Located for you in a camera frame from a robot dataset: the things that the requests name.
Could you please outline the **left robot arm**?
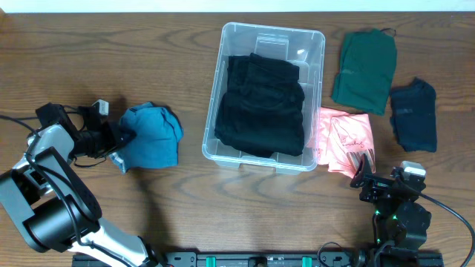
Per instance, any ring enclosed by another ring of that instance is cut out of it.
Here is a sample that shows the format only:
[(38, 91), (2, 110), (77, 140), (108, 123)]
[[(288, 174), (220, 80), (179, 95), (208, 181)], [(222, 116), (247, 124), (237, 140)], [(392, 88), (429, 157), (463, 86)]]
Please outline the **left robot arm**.
[(108, 104), (79, 106), (76, 128), (60, 104), (36, 109), (22, 159), (1, 175), (1, 205), (35, 251), (85, 255), (74, 266), (165, 266), (142, 237), (130, 235), (102, 216), (96, 197), (72, 169), (80, 156), (106, 158), (128, 144), (133, 131), (108, 121)]

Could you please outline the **dark green garment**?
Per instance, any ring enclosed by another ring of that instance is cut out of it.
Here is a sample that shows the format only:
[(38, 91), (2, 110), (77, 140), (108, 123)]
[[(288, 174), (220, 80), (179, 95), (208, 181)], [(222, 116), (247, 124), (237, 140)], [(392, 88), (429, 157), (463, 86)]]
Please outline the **dark green garment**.
[(385, 30), (371, 29), (346, 34), (332, 100), (340, 105), (383, 116), (396, 63), (396, 42)]

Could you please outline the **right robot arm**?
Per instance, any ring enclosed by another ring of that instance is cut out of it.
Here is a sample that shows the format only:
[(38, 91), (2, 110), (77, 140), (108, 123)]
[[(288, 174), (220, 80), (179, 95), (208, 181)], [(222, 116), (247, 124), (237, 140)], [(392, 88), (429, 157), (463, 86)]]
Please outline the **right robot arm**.
[(419, 248), (427, 240), (431, 213), (416, 201), (425, 189), (426, 170), (404, 161), (393, 168), (390, 178), (373, 174), (366, 155), (350, 186), (360, 188), (359, 199), (374, 205), (372, 217), (375, 245), (359, 260), (366, 266), (416, 266)]

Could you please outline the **blue garment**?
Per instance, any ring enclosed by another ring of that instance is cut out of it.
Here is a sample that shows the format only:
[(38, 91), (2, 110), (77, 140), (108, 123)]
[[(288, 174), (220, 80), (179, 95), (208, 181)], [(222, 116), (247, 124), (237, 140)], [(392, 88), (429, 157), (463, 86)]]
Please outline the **blue garment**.
[(159, 169), (178, 164), (178, 145), (184, 133), (168, 108), (152, 102), (137, 105), (124, 113), (119, 125), (136, 134), (109, 156), (124, 174), (131, 168)]

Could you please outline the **dark navy garment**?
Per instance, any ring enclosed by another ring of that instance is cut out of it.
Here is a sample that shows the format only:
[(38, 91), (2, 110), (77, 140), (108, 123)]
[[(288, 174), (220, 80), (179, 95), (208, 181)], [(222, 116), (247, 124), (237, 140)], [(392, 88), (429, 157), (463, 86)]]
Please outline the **dark navy garment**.
[(415, 78), (408, 86), (390, 92), (390, 124), (396, 141), (406, 152), (437, 150), (436, 91)]

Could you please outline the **black garment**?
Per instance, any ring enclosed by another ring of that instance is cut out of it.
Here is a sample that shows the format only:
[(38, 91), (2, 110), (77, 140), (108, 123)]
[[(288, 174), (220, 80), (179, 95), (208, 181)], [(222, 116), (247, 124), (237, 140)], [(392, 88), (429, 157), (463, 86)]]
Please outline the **black garment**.
[(224, 145), (254, 156), (300, 156), (305, 94), (299, 78), (299, 66), (284, 60), (255, 53), (230, 56), (215, 136)]

